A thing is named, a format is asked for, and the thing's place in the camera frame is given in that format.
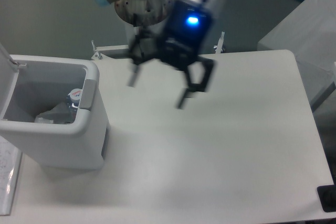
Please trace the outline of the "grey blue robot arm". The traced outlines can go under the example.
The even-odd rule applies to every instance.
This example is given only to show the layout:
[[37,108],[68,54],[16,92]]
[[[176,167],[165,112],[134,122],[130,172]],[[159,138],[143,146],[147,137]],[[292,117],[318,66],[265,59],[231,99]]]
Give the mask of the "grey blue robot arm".
[[157,59],[185,75],[186,88],[178,103],[193,93],[205,92],[215,66],[199,51],[226,0],[95,0],[101,6],[114,5],[118,16],[135,29],[126,57],[133,73]]

